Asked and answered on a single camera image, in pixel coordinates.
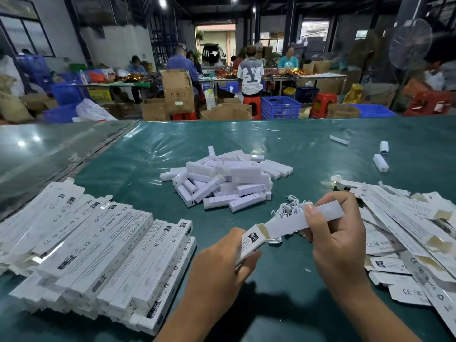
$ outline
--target person's right hand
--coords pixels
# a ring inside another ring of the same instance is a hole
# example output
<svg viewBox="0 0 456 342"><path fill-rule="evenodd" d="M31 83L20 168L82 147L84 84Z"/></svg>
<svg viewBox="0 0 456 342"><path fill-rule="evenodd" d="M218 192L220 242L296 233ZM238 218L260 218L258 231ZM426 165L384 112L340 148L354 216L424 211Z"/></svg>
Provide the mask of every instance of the person's right hand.
<svg viewBox="0 0 456 342"><path fill-rule="evenodd" d="M313 241L318 273L337 300L370 290L370 285L364 271L366 229L356 198L348 192L330 192L316 206L335 200L342 206L344 216L327 223L316 207L308 204L305 218L310 228L303 232L307 241Z"/></svg>

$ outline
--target blue shirt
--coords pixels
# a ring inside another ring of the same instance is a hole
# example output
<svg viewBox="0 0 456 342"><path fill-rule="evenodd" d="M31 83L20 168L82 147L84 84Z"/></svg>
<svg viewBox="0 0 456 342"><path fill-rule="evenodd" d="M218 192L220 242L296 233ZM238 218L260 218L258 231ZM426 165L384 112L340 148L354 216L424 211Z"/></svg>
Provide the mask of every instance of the blue shirt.
<svg viewBox="0 0 456 342"><path fill-rule="evenodd" d="M279 61L279 68L293 69L293 68L298 68L298 66L299 66L299 62L296 57L290 57L290 59L288 60L288 57L284 56Z"/></svg>
<svg viewBox="0 0 456 342"><path fill-rule="evenodd" d="M191 81L198 81L198 72L193 62L182 55L176 55L168 60L168 70L186 70L190 73Z"/></svg>
<svg viewBox="0 0 456 342"><path fill-rule="evenodd" d="M140 65L139 67L136 67L135 65L133 65L130 61L130 64L128 65L127 67L127 71L129 73L142 73L142 74L146 74L145 72L145 68Z"/></svg>

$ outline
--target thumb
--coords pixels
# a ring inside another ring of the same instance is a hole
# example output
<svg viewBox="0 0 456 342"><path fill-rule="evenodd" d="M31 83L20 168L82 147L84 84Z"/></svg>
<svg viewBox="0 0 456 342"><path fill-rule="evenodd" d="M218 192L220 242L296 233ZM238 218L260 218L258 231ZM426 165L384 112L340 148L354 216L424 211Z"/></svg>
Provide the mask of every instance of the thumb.
<svg viewBox="0 0 456 342"><path fill-rule="evenodd" d="M237 280L239 286L243 285L244 282L247 281L250 274L255 270L258 259L262 254L263 253L261 251L256 251L254 254L243 261L242 265L237 271Z"/></svg>
<svg viewBox="0 0 456 342"><path fill-rule="evenodd" d="M311 203L304 208L305 218L313 234L314 244L325 244L331 240L331 232L325 218Z"/></svg>

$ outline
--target person in teal shirt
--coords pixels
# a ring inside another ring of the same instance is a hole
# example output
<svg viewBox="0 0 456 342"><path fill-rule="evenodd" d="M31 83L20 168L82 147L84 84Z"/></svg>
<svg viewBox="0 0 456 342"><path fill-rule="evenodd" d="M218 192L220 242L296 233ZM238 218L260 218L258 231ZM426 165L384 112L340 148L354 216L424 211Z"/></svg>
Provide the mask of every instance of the person in teal shirt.
<svg viewBox="0 0 456 342"><path fill-rule="evenodd" d="M295 56L293 56L294 53L295 50L293 47L288 48L286 55L282 57L279 61L279 68L298 68L299 62L298 59Z"/></svg>

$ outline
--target orange bag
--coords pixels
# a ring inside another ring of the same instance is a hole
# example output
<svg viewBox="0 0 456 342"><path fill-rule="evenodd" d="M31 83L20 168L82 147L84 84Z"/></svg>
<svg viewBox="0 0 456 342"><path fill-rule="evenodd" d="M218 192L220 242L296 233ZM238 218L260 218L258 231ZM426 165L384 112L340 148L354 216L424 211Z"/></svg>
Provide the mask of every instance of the orange bag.
<svg viewBox="0 0 456 342"><path fill-rule="evenodd" d="M106 76L103 73L96 73L96 72L90 71L88 73L88 75L90 77L90 80L92 80L92 82L98 82L98 83L106 82Z"/></svg>

